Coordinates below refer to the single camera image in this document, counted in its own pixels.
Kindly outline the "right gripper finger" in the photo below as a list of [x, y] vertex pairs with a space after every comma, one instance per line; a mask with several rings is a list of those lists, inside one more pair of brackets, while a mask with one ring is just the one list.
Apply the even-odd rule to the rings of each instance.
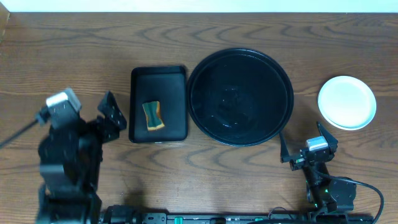
[[338, 140], [332, 134], [330, 134], [319, 121], [317, 121], [317, 128], [320, 135], [325, 138], [329, 146], [336, 146], [338, 144]]
[[280, 158], [288, 159], [290, 155], [282, 132], [279, 133], [279, 138], [280, 138]]

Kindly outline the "orange green sponge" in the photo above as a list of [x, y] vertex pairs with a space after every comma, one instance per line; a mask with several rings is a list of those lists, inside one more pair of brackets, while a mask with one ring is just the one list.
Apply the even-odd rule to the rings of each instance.
[[165, 127], [160, 113], [160, 102], [151, 101], [142, 105], [146, 116], [146, 125], [148, 131], [156, 131]]

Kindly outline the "mint plate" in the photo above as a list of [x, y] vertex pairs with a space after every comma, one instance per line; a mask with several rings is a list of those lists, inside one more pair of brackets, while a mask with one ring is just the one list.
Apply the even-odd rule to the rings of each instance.
[[338, 76], [328, 80], [318, 94], [318, 109], [333, 126], [354, 131], [367, 126], [375, 117], [374, 93], [361, 80]]

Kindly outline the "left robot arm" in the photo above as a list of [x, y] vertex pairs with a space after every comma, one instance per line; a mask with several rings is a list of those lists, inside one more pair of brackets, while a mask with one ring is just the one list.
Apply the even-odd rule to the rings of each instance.
[[98, 223], [98, 189], [103, 144], [119, 138], [127, 121], [114, 95], [107, 91], [98, 105], [101, 115], [80, 117], [81, 103], [71, 88], [47, 98], [38, 112], [40, 124], [50, 123], [38, 148], [40, 175], [36, 223]]

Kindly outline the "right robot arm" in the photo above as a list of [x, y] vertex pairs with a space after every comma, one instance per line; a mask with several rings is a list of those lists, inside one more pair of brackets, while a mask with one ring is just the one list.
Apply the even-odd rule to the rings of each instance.
[[331, 177], [326, 167], [338, 147], [338, 140], [317, 123], [319, 137], [306, 140], [305, 148], [298, 154], [289, 154], [282, 133], [280, 137], [280, 161], [288, 162], [292, 171], [302, 170], [307, 185], [307, 200], [315, 209], [308, 212], [311, 222], [349, 223], [348, 213], [354, 209], [356, 184]]

